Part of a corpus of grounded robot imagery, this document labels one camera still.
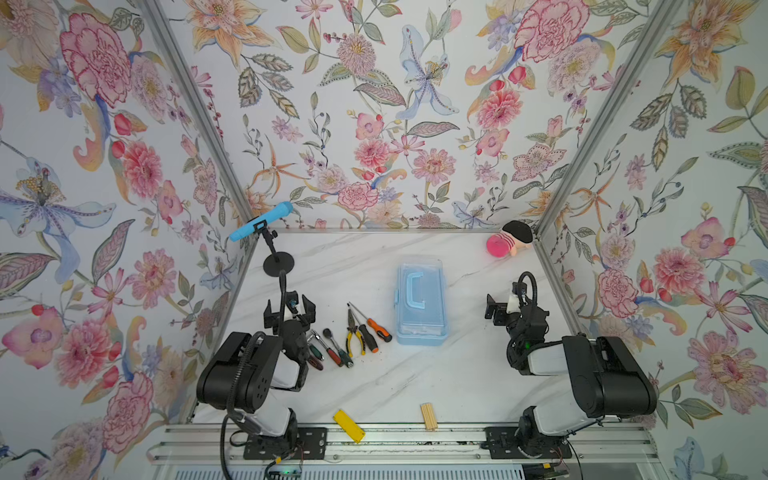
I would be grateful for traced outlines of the black ratchet wrench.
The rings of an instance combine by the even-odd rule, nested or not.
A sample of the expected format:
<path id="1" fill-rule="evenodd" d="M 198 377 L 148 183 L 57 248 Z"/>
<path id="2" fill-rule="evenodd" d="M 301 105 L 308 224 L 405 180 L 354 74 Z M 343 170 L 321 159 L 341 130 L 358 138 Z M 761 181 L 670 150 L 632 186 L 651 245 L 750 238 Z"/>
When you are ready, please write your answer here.
<path id="1" fill-rule="evenodd" d="M 329 328 L 323 329 L 323 336 L 331 342 L 335 353 L 341 360 L 342 365 L 345 366 L 346 368 L 353 368 L 354 362 L 352 361 L 349 354 L 344 349 L 342 349 L 340 345 L 337 343 L 336 339 L 334 338 Z"/>

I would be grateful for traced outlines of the blue plastic tool box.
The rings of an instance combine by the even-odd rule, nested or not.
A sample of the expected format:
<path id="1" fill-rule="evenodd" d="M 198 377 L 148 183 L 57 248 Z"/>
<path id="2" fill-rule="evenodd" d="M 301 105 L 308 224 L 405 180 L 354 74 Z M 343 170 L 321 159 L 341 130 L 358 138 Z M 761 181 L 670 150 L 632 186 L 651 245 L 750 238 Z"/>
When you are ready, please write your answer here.
<path id="1" fill-rule="evenodd" d="M 440 346 L 449 336 L 443 264 L 436 257 L 406 257 L 398 266 L 394 297 L 396 339 L 402 345 Z"/>

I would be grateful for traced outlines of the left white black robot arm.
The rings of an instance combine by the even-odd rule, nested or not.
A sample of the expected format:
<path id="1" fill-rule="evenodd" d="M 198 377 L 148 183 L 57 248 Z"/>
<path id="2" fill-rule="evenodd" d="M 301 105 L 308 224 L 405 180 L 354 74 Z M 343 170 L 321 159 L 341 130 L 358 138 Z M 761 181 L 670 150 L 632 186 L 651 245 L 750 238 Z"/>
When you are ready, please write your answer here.
<path id="1" fill-rule="evenodd" d="M 266 331 L 231 333 L 205 367 L 196 386 L 197 401 L 226 413 L 257 445 L 274 451 L 296 447 L 295 412 L 271 392 L 300 391 L 313 358 L 307 334 L 316 321 L 316 305 L 288 292 L 279 312 L 265 309 Z"/>

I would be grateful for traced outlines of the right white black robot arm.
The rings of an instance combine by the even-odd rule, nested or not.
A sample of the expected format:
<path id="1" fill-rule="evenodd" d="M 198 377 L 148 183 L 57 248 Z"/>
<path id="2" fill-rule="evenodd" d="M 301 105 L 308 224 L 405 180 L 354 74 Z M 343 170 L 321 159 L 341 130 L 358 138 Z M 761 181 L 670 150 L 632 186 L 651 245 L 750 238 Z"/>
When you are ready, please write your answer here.
<path id="1" fill-rule="evenodd" d="M 566 380 L 563 388 L 523 411 L 502 445 L 513 444 L 524 456 L 541 456 L 607 416 L 624 419 L 655 412 L 656 388 L 622 339 L 577 334 L 548 341 L 548 316 L 538 304 L 538 285 L 529 271 L 512 283 L 507 301 L 486 296 L 485 318 L 509 335 L 510 367 L 524 376 Z"/>

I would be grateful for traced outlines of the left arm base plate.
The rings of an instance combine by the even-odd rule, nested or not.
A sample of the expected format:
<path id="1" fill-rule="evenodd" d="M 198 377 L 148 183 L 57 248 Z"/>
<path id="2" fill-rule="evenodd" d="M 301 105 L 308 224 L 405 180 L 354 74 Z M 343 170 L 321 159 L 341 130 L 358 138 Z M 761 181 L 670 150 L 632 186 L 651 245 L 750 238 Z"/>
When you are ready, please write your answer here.
<path id="1" fill-rule="evenodd" d="M 323 427 L 290 427 L 283 436 L 249 436 L 245 443 L 245 460 L 272 461 L 290 457 L 297 460 L 323 460 L 328 445 L 328 429 Z"/>

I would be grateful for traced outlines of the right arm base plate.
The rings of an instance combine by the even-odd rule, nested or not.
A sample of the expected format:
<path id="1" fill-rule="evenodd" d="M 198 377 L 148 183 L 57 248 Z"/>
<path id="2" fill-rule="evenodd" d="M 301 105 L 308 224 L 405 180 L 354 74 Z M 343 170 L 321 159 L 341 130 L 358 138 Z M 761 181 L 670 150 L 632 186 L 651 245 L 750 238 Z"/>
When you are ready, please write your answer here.
<path id="1" fill-rule="evenodd" d="M 565 437 L 550 437 L 534 432 L 531 436 L 518 427 L 486 427 L 480 448 L 490 452 L 494 460 L 571 459 L 572 451 Z"/>

